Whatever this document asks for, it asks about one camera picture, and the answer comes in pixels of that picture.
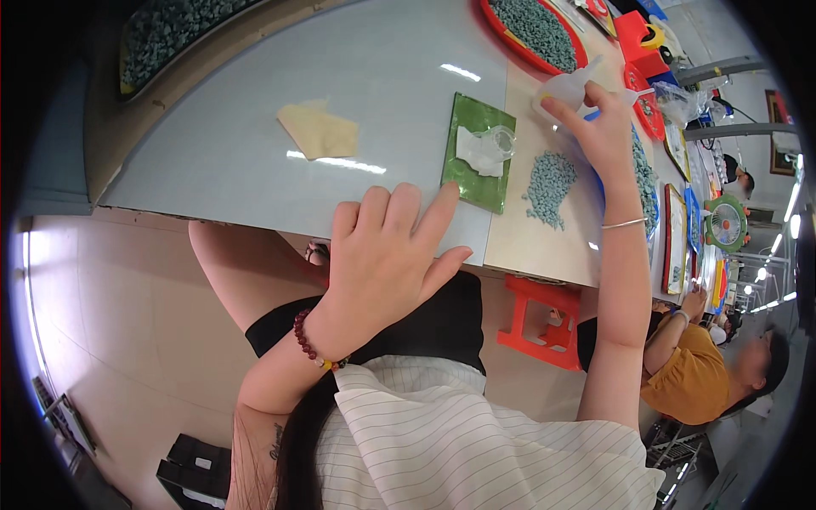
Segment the green glass plate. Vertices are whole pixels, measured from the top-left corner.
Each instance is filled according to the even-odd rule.
[[[497,215],[504,212],[511,160],[504,162],[504,173],[501,177],[479,175],[464,160],[457,159],[456,130],[463,126],[471,133],[478,133],[499,124],[509,127],[513,132],[516,131],[516,118],[512,115],[456,92],[453,113],[450,115],[445,165],[442,167],[442,184],[455,180],[459,185],[459,197],[462,200],[493,211]]]

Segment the red beaded bracelet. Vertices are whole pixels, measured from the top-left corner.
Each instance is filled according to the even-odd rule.
[[[303,349],[303,352],[308,355],[310,360],[314,360],[314,364],[321,367],[323,370],[331,370],[332,372],[336,372],[338,369],[343,368],[348,364],[348,356],[343,358],[340,361],[332,362],[329,360],[324,360],[323,358],[319,357],[315,350],[312,348],[311,345],[308,344],[306,340],[306,335],[304,335],[304,319],[307,315],[312,311],[311,308],[306,308],[303,312],[298,313],[295,317],[295,336],[298,339],[298,344],[300,348]]]

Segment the small fan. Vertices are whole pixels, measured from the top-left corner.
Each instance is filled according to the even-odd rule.
[[[710,214],[706,217],[706,243],[733,253],[751,238],[747,236],[748,209],[733,196],[724,194],[714,200],[706,200],[703,207]]]

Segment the glue bottle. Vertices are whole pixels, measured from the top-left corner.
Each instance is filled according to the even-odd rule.
[[[583,88],[592,77],[592,71],[602,60],[603,55],[598,55],[592,59],[587,67],[576,69],[572,73],[558,74],[547,80],[533,96],[533,110],[553,125],[560,126],[561,123],[541,107],[541,101],[548,97],[554,97],[577,112],[581,108],[581,104],[583,104],[583,97],[586,95]]]

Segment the red tray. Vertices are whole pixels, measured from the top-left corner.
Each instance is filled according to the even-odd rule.
[[[534,51],[532,51],[527,46],[522,46],[519,44],[518,41],[520,39],[511,38],[506,33],[512,33],[508,30],[504,23],[498,18],[496,14],[494,14],[493,10],[490,9],[490,4],[488,0],[479,0],[481,4],[481,11],[485,13],[485,18],[487,18],[487,23],[496,32],[496,35],[499,36],[499,39],[507,45],[511,50],[513,50],[517,55],[519,55],[522,59],[526,60],[528,64],[532,65],[539,71],[544,71],[547,74],[551,74],[555,76],[556,74],[563,74],[564,71],[561,71],[556,66],[550,64],[540,56],[536,55]],[[561,22],[561,26],[564,27],[567,34],[570,36],[570,40],[572,41],[572,47],[575,49],[575,60],[578,65],[578,68],[586,67],[588,60],[587,60],[587,52],[583,49],[583,44],[581,43],[581,39],[578,38],[578,34],[570,26],[570,23],[564,19],[564,16],[561,15],[560,12],[556,10],[555,7],[551,6],[544,0],[539,0],[539,3],[547,8],[552,14],[556,15],[558,21]]]
[[[627,62],[627,64],[623,67],[623,84],[627,89],[632,89],[635,92],[644,91],[647,88],[650,88],[646,78],[643,78],[641,72],[638,71],[631,62]],[[664,141],[666,139],[666,126],[663,125],[663,114],[660,113],[657,96],[654,94],[654,92],[652,92],[651,94],[642,95],[637,99],[646,100],[646,102],[649,104],[649,108],[652,109],[652,114],[646,115],[646,112],[643,111],[641,102],[639,100],[635,101],[635,104],[632,107],[635,109],[637,118],[641,121],[641,126],[643,126],[643,129],[649,134],[649,136],[655,140],[660,140],[661,142]]]

